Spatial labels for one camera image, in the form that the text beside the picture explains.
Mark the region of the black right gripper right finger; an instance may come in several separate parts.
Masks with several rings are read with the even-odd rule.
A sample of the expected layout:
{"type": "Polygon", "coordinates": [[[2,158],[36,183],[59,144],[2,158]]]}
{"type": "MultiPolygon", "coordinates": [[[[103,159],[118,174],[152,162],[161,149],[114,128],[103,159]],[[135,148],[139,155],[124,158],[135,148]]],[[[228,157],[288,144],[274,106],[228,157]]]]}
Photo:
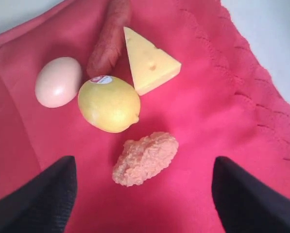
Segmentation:
{"type": "Polygon", "coordinates": [[[215,159],[211,193],[227,233],[290,233],[290,199],[228,157],[215,159]]]}

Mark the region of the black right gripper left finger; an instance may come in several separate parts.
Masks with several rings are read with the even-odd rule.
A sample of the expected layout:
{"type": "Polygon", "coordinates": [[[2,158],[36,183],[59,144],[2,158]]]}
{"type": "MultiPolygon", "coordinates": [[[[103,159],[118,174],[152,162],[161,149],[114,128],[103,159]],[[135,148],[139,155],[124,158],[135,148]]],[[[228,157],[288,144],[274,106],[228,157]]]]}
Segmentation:
{"type": "Polygon", "coordinates": [[[0,233],[62,233],[77,195],[73,156],[64,156],[0,199],[0,233]]]}

